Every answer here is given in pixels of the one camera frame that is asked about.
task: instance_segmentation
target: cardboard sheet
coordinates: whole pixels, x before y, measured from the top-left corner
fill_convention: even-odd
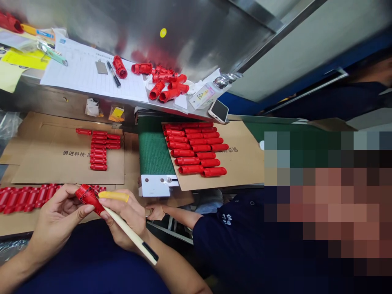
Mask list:
[[[101,130],[115,133],[110,126]],[[124,183],[124,149],[107,150],[107,171],[90,169],[91,136],[80,135],[75,128],[41,126],[20,165],[13,184],[45,183]]]
[[[230,149],[217,152],[220,166],[227,170],[221,177],[204,178],[200,174],[181,175],[171,157],[181,190],[198,190],[219,187],[264,183],[264,151],[242,121],[227,125],[214,124]]]

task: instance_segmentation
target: paper form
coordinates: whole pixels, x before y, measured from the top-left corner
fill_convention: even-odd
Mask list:
[[[65,57],[68,66],[51,59],[41,79],[41,85],[148,102],[143,76],[135,75],[131,71],[134,63],[122,60],[128,76],[125,79],[119,79],[121,87],[117,88],[113,76],[99,74],[95,64],[99,60],[105,64],[107,61],[112,63],[112,55],[82,45],[60,34],[56,35],[56,50]]]

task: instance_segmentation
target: yellow sticker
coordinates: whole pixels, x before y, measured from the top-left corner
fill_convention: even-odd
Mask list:
[[[161,37],[161,38],[164,38],[164,37],[166,36],[166,34],[167,34],[166,28],[161,29],[161,31],[160,31],[160,33],[159,33],[160,37]]]

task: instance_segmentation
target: black pen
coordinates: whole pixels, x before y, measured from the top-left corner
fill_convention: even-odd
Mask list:
[[[111,67],[109,61],[107,62],[107,66],[109,67],[109,70],[110,70],[110,72],[111,72],[111,74],[112,74],[112,76],[113,76],[114,81],[116,82],[117,88],[120,88],[120,87],[121,87],[120,81],[118,80],[118,77],[117,77],[116,74],[114,73],[114,70],[113,70],[113,68]]]

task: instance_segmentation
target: smartphone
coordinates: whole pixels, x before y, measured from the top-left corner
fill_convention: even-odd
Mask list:
[[[215,100],[214,103],[212,103],[211,108],[208,110],[208,114],[221,123],[226,122],[228,113],[229,108],[219,100]]]

